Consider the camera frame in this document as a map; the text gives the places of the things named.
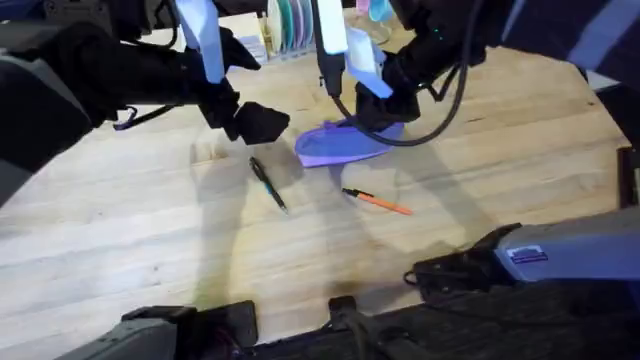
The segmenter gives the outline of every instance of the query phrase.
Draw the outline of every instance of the purple plastic object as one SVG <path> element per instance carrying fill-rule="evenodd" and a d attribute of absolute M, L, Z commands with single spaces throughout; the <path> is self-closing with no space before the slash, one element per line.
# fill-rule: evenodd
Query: purple plastic object
<path fill-rule="evenodd" d="M 391 146 L 371 140 L 353 127 L 339 127 L 341 123 L 325 122 L 318 129 L 307 131 L 296 141 L 296 154 L 304 167 L 346 164 L 382 155 Z M 404 124 L 394 124 L 379 132 L 380 136 L 398 139 Z"/>

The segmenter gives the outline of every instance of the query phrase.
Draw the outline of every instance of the black cable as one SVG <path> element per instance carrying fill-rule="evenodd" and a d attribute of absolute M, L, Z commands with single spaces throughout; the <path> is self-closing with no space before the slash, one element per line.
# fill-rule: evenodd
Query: black cable
<path fill-rule="evenodd" d="M 358 349 L 358 359 L 367 360 L 367 341 L 364 334 L 364 330 L 356 322 L 345 321 L 347 328 L 353 332 L 353 336 L 356 339 L 356 347 Z"/>
<path fill-rule="evenodd" d="M 160 49 L 171 49 L 176 44 L 176 42 L 178 41 L 178 17 L 176 16 L 176 13 L 173 11 L 173 6 L 171 6 L 171 4 L 169 3 L 169 0 L 162 0 L 156 7 L 154 11 L 156 20 L 159 21 L 160 11 L 162 10 L 163 7 L 167 7 L 167 11 L 169 12 L 169 19 L 171 19 L 171 30 L 172 30 L 171 40 L 169 40 L 169 42 L 164 45 L 150 44 L 150 43 L 142 42 L 139 40 L 130 41 L 132 44 L 135 44 L 138 46 L 160 48 Z"/>
<path fill-rule="evenodd" d="M 333 97 L 333 101 L 336 106 L 342 113 L 342 115 L 347 118 L 347 120 L 360 132 L 362 132 L 367 137 L 380 142 L 385 145 L 390 146 L 399 146 L 399 147 L 411 147 L 425 144 L 436 137 L 440 136 L 444 132 L 444 130 L 449 127 L 453 118 L 455 118 L 458 110 L 460 109 L 460 104 L 462 103 L 462 97 L 464 96 L 464 90 L 467 83 L 467 72 L 469 70 L 469 63 L 471 61 L 471 47 L 473 43 L 473 34 L 475 32 L 476 23 L 478 21 L 478 17 L 480 14 L 480 10 L 484 5 L 484 0 L 476 0 L 473 4 L 473 8 L 471 9 L 471 14 L 469 15 L 469 23 L 467 25 L 467 29 L 465 31 L 464 43 L 462 45 L 462 59 L 460 61 L 460 77 L 458 78 L 458 88 L 456 89 L 456 94 L 453 99 L 453 104 L 451 104 L 451 108 L 449 109 L 449 113 L 447 117 L 442 121 L 440 125 L 438 125 L 435 130 L 433 130 L 430 134 L 427 134 L 421 138 L 413 139 L 413 140 L 394 140 L 382 137 L 364 126 L 357 118 L 357 116 L 351 115 L 349 110 L 344 106 L 342 100 L 339 97 Z"/>
<path fill-rule="evenodd" d="M 149 120 L 153 120 L 155 118 L 157 118 L 158 116 L 164 115 L 166 113 L 168 113 L 169 111 L 171 111 L 173 108 L 175 108 L 178 105 L 164 105 L 162 107 L 159 107 L 153 111 L 151 111 L 150 113 L 144 114 L 142 116 L 139 116 L 135 119 L 131 119 L 128 120 L 125 123 L 122 124 L 114 124 L 113 128 L 117 131 L 122 131 L 122 130 L 127 130 L 127 129 L 131 129 L 134 126 L 138 126 L 142 123 L 145 123 Z"/>

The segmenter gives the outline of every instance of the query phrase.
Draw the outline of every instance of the wooden table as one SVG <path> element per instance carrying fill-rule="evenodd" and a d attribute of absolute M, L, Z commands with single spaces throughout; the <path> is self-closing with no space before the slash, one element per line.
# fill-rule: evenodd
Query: wooden table
<path fill-rule="evenodd" d="M 397 49 L 409 34 L 397 32 Z M 303 169 L 298 134 L 338 119 L 314 56 L 229 75 L 242 100 L 291 115 L 274 144 L 245 147 L 195 107 L 125 133 L 96 130 L 0 210 L 0 358 L 48 359 L 145 305 L 254 300 L 261 341 L 321 326 L 327 300 L 366 312 L 419 302 L 403 285 L 418 261 L 472 245 L 500 224 L 616 207 L 620 131 L 578 72 L 498 49 L 469 75 L 436 141 L 334 168 Z M 353 108 L 353 82 L 343 99 Z M 421 99 L 416 137 L 448 110 Z M 285 216 L 252 175 L 266 165 Z M 402 216 L 340 193 L 358 187 L 414 210 Z"/>

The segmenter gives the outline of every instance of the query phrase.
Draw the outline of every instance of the pen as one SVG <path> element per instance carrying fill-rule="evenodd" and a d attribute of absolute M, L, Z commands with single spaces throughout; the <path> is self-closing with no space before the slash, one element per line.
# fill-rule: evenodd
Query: pen
<path fill-rule="evenodd" d="M 385 209 L 389 209 L 391 211 L 395 211 L 398 212 L 400 214 L 403 215 L 412 215 L 413 211 L 407 209 L 407 208 L 403 208 L 401 206 L 398 206 L 396 204 L 390 203 L 388 201 L 384 201 L 381 199 L 376 198 L 375 196 L 366 193 L 364 191 L 360 191 L 360 190 L 356 190 L 356 189 L 342 189 L 342 192 L 349 195 L 349 196 L 353 196 L 355 198 L 358 198 L 360 200 L 366 201 L 368 203 L 374 204 L 374 205 L 378 205 L 380 207 L 383 207 Z"/>
<path fill-rule="evenodd" d="M 269 180 L 267 173 L 264 171 L 264 167 L 262 166 L 262 164 L 260 164 L 258 159 L 254 157 L 249 158 L 249 165 L 251 165 L 253 173 L 256 174 L 258 179 L 264 184 L 264 187 L 267 188 L 267 192 L 269 192 L 271 197 L 273 197 L 273 200 L 275 200 L 278 206 L 280 206 L 280 209 L 282 209 L 285 214 L 289 214 L 287 206 L 284 204 L 284 201 L 282 201 L 280 194 L 278 194 L 276 189 L 273 187 L 271 180 Z"/>

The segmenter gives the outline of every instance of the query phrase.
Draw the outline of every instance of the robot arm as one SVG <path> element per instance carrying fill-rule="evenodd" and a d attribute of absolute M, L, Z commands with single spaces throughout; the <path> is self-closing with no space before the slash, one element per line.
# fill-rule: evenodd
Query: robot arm
<path fill-rule="evenodd" d="M 54 156 L 132 104 L 163 107 L 115 124 L 116 130 L 187 104 L 198 105 L 211 128 L 248 145 L 275 141 L 289 123 L 288 115 L 255 102 L 240 106 L 226 78 L 209 83 L 193 50 L 123 44 L 82 22 L 11 22 L 0 29 L 0 170 L 8 174 L 0 182 L 0 205 Z M 260 69 L 230 30 L 221 28 L 220 35 L 225 71 Z"/>
<path fill-rule="evenodd" d="M 369 137 L 371 132 L 395 122 L 416 120 L 420 116 L 417 92 L 428 89 L 436 101 L 441 100 L 443 94 L 437 94 L 432 83 L 449 69 L 453 69 L 451 74 L 459 71 L 462 78 L 465 67 L 484 62 L 487 46 L 503 46 L 568 61 L 640 89 L 640 72 L 635 65 L 640 61 L 637 45 L 640 43 L 640 3 L 637 1 L 390 1 L 404 27 L 414 30 L 416 36 L 397 54 L 389 54 L 384 64 L 382 78 L 394 90 L 391 97 L 380 99 L 362 84 L 356 86 L 357 116 L 352 118 L 352 123 Z M 464 64 L 463 50 L 469 31 L 470 54 L 468 64 Z M 318 62 L 327 79 L 329 95 L 335 98 L 340 95 L 340 89 L 334 87 L 331 92 L 329 80 L 339 78 L 344 68 L 328 66 L 336 56 L 323 52 L 318 47 Z M 464 81 L 459 87 L 463 92 Z M 459 101 L 454 101 L 454 105 L 459 106 Z M 439 135 L 451 119 L 449 116 L 439 131 L 425 137 L 423 142 Z M 389 145 L 413 146 L 423 142 L 390 142 Z"/>

